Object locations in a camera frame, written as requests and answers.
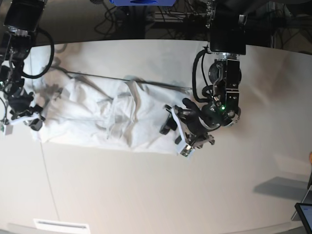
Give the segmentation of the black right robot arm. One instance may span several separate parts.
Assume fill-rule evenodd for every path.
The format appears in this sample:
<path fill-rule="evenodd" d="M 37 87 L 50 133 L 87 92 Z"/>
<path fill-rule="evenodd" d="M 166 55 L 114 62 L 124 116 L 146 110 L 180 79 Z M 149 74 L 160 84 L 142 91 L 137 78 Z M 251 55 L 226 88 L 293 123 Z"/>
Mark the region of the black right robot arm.
<path fill-rule="evenodd" d="M 34 103 L 35 95 L 24 88 L 25 80 L 42 77 L 51 67 L 54 43 L 51 36 L 38 27 L 45 9 L 44 0 L 12 0 L 4 18 L 6 31 L 0 43 L 0 91 L 4 105 L 4 116 L 0 130 L 9 135 L 20 122 L 38 131 L 45 118 L 43 108 Z M 36 43 L 38 34 L 46 35 L 50 41 L 51 54 L 47 66 L 38 75 L 24 72 L 25 60 Z"/>

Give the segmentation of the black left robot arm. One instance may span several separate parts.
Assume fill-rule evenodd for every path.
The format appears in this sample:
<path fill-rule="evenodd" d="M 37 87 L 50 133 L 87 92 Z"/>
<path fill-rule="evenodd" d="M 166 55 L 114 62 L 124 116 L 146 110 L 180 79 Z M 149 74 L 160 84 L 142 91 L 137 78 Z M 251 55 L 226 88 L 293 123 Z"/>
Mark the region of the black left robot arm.
<path fill-rule="evenodd" d="M 184 108 L 165 105 L 169 116 L 160 129 L 163 135 L 179 131 L 175 144 L 181 155 L 189 156 L 207 142 L 213 145 L 213 131 L 230 127 L 240 119 L 239 85 L 242 73 L 238 57 L 246 54 L 247 15 L 264 4 L 265 0 L 207 1 L 210 44 L 198 52 L 193 62 L 192 91 L 195 101 L 184 98 Z M 203 77 L 206 85 L 200 98 L 196 72 L 208 54 L 216 54 L 218 58 L 210 66 L 208 75 Z"/>

